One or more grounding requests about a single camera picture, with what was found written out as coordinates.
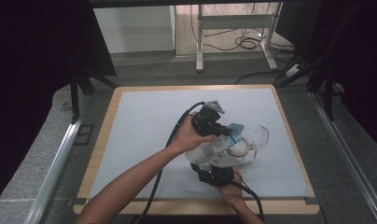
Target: black cable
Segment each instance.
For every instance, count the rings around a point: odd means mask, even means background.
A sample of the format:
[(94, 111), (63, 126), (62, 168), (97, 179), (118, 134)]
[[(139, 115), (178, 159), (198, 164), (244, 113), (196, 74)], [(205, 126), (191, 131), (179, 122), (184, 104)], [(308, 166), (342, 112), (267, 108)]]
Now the black cable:
[(252, 189), (250, 189), (249, 187), (246, 187), (240, 183), (237, 183), (233, 180), (230, 180), (230, 179), (227, 179), (225, 178), (223, 175), (219, 175), (218, 173), (216, 172), (213, 172), (212, 173), (213, 175), (216, 175), (217, 177), (221, 178), (221, 179), (224, 179), (226, 180), (229, 184), (239, 188), (239, 189), (242, 189), (244, 190), (246, 193), (252, 195), (253, 198), (255, 198), (256, 200), (256, 203), (258, 204), (258, 217), (264, 222), (264, 211), (262, 209), (262, 205), (261, 205), (261, 200), (259, 198), (259, 196), (255, 193), (255, 191), (253, 191)]
[[(191, 20), (191, 32), (194, 36), (194, 39), (195, 41), (198, 43), (198, 39), (197, 39), (197, 36), (195, 35), (195, 32), (194, 32), (194, 26), (193, 26), (193, 21), (192, 21), (192, 6), (190, 6), (190, 20)], [(211, 34), (211, 35), (205, 35), (203, 32), (202, 32), (202, 35), (203, 36), (212, 36), (212, 35), (222, 35), (222, 34), (225, 34), (225, 33), (228, 33), (228, 32), (232, 32), (232, 31), (236, 31), (238, 29), (230, 29), (228, 31), (224, 31), (224, 32), (219, 32), (219, 33), (215, 33), (215, 34)], [(241, 36), (240, 37), (237, 37), (235, 39), (235, 47), (231, 48), (231, 49), (221, 49), (221, 48), (218, 48), (216, 46), (213, 46), (213, 45), (209, 45), (209, 44), (203, 44), (204, 46), (207, 46), (207, 47), (210, 47), (210, 48), (214, 48), (214, 49), (218, 49), (218, 50), (222, 50), (222, 51), (231, 51), (231, 50), (234, 50), (234, 49), (238, 49), (239, 47), (242, 47), (243, 49), (255, 49), (259, 43), (261, 42), (262, 40), (262, 36), (261, 36), (261, 39), (257, 39), (257, 38), (254, 38), (254, 37), (249, 37), (249, 36), (244, 36), (246, 34), (246, 30), (247, 29), (244, 29), (243, 32), (241, 32)], [(244, 46), (244, 43), (251, 43), (253, 44), (254, 46), (252, 47), (247, 47), (247, 46)]]
[[(171, 135), (169, 136), (169, 139), (168, 139), (165, 147), (168, 147), (172, 143), (172, 141), (174, 140), (175, 135), (177, 133), (177, 130), (180, 128), (180, 125), (182, 125), (185, 118), (189, 115), (189, 112), (191, 112), (191, 110), (194, 109), (195, 107), (197, 107), (198, 105), (204, 105), (204, 104), (205, 104), (205, 102), (199, 102), (199, 103), (193, 105), (190, 109), (186, 110), (186, 112), (182, 115), (182, 117), (180, 117), (179, 121), (176, 123), (174, 129), (172, 130)], [(157, 187), (159, 186), (161, 176), (162, 176), (162, 169), (157, 174), (156, 182), (154, 183), (153, 190), (151, 191), (150, 197), (148, 198), (146, 208), (143, 211), (142, 215), (138, 219), (136, 219), (135, 224), (139, 223), (140, 220), (142, 220), (142, 218), (146, 216), (148, 209), (150, 208), (150, 205), (153, 202), (154, 195), (156, 194)]]

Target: finger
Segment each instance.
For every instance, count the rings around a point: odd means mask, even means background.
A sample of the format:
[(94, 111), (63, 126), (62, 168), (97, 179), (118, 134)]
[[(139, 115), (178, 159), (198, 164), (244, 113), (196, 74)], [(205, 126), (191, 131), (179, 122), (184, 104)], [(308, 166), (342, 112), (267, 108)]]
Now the finger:
[(213, 140), (215, 140), (216, 136), (214, 134), (209, 134), (209, 135), (206, 135), (204, 138), (203, 138), (203, 141), (204, 142), (212, 142)]

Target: gray floor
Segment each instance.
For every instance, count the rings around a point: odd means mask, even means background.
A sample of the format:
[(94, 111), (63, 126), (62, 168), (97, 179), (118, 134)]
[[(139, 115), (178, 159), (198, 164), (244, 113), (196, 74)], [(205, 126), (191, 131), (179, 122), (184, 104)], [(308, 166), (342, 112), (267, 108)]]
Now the gray floor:
[[(213, 55), (205, 57), (204, 72), (195, 71), (193, 57), (171, 55), (113, 55), (118, 72), (110, 79), (121, 86), (218, 85), (233, 84), (239, 77), (269, 71), (262, 53), (251, 55)], [(239, 84), (270, 84), (276, 74), (257, 74)], [(278, 89), (304, 165), (322, 211), (314, 216), (266, 216), (267, 223), (376, 223), (369, 206), (352, 178), (324, 122), (305, 88), (308, 77)], [(77, 218), (72, 203), (87, 168), (97, 134), (113, 90), (96, 80), (89, 113), (83, 125), (92, 125), (89, 143), (78, 137), (65, 163), (41, 223), (73, 223)], [(63, 139), (71, 119), (70, 91), (63, 88), (54, 95), (53, 107), (27, 158), (0, 198), (0, 223), (25, 220), (50, 163)], [(338, 124), (357, 162), (377, 191), (377, 145), (349, 115), (338, 97), (333, 100), (335, 123)], [(195, 217), (192, 222), (213, 222), (214, 217)], [(131, 216), (117, 217), (114, 223), (130, 223)], [(162, 223), (185, 223), (176, 217)]]

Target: table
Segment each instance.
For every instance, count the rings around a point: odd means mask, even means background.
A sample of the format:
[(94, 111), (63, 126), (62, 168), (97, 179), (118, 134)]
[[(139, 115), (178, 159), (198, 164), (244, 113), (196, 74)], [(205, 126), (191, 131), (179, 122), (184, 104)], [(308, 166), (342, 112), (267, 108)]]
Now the table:
[[(87, 172), (82, 181), (78, 199), (74, 205), (74, 211), (80, 213), (86, 199), (91, 194), (91, 187), (101, 166), (102, 158), (105, 154), (106, 145), (109, 139), (109, 135), (112, 131), (113, 122), (116, 118), (116, 114), (119, 108), (119, 102), (121, 94), (124, 92), (136, 92), (136, 91), (204, 91), (204, 90), (250, 90), (250, 89), (265, 89), (270, 90), (277, 104), (280, 112), (280, 116), (286, 127), (286, 132), (290, 142), (292, 143), (292, 149), (297, 159), (297, 163), (302, 171), (302, 176), (305, 181), (305, 185), (308, 189), (308, 197), (295, 197), (295, 198), (263, 198), (262, 205), (265, 214), (316, 214), (319, 211), (319, 205), (316, 203), (314, 191), (306, 174), (305, 167), (303, 166), (298, 152), (297, 146), (294, 142), (293, 135), (289, 129), (283, 108), (276, 94), (276, 91), (271, 85), (242, 85), (242, 86), (169, 86), (169, 87), (124, 87), (117, 88), (113, 94), (112, 100), (105, 115), (105, 120), (101, 131), (99, 133), (95, 148), (93, 150), (91, 160), (87, 169)], [(123, 211), (122, 214), (141, 214), (146, 206), (147, 202), (144, 200), (137, 200), (130, 203)], [(247, 199), (246, 203), (249, 207), (253, 208), (254, 212), (258, 212), (256, 202)], [(205, 199), (173, 199), (162, 200), (158, 199), (150, 207), (148, 212), (150, 215), (232, 215), (234, 214), (225, 203), (221, 202), (220, 198), (205, 198)]]

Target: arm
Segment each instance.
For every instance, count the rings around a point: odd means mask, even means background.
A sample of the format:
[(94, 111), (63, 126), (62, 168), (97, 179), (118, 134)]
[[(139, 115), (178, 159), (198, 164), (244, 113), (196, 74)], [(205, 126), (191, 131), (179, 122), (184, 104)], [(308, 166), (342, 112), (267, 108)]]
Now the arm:
[[(236, 167), (233, 170), (241, 175)], [(242, 183), (242, 179), (235, 174), (233, 181), (237, 183)], [(229, 206), (235, 211), (238, 217), (242, 220), (244, 224), (261, 224), (263, 221), (254, 213), (247, 204), (244, 202), (242, 197), (242, 190), (234, 187), (233, 185), (228, 185), (224, 187), (216, 188), (223, 199), (229, 204)]]
[(110, 223), (169, 161), (200, 143), (210, 142), (215, 138), (213, 135), (199, 136), (191, 127), (191, 118), (186, 117), (171, 145), (136, 164), (106, 185), (86, 204), (77, 224)]

